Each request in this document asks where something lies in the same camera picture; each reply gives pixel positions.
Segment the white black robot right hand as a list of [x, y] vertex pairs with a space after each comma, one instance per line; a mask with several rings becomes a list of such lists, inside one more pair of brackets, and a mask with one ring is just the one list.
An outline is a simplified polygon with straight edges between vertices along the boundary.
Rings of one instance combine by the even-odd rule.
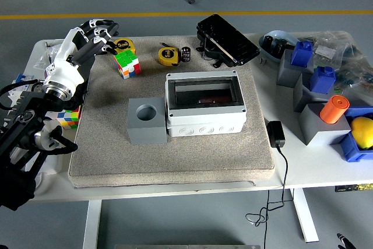
[[356, 249], [353, 243], [344, 235], [342, 235], [341, 233], [337, 233], [336, 235], [341, 242], [341, 244], [338, 245], [339, 249]]

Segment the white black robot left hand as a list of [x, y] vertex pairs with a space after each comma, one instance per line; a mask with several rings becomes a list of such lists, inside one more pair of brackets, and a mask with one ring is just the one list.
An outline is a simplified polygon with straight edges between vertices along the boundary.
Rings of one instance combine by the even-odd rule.
[[43, 91], [70, 99], [88, 80], [95, 56], [116, 53], [110, 39], [118, 34], [118, 28], [119, 24], [112, 20], [90, 19], [71, 29], [46, 69]]

